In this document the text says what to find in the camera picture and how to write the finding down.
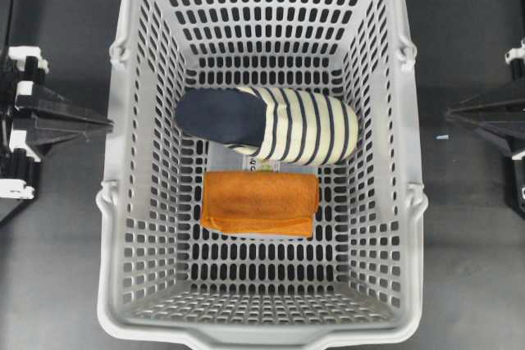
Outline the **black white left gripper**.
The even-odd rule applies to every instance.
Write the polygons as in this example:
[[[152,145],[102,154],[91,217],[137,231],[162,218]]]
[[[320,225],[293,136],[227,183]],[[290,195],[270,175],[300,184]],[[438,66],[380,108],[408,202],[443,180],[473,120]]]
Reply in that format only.
[[[48,72],[48,61],[39,47],[6,47],[1,51],[2,198],[34,198],[39,164],[53,147],[112,132],[112,122],[104,115],[39,84]],[[88,124],[79,128],[30,126],[33,112]]]

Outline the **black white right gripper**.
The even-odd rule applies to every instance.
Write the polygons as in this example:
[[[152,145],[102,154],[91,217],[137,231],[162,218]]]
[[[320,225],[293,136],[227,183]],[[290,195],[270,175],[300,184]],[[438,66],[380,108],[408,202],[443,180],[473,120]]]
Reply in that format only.
[[[494,144],[504,156],[512,158],[517,205],[524,207],[524,119],[504,120],[502,114],[496,114],[524,112],[524,39],[519,47],[507,51],[505,62],[510,66],[516,86],[504,86],[467,98],[448,108],[445,118]],[[475,117],[485,113],[495,113],[495,119]]]

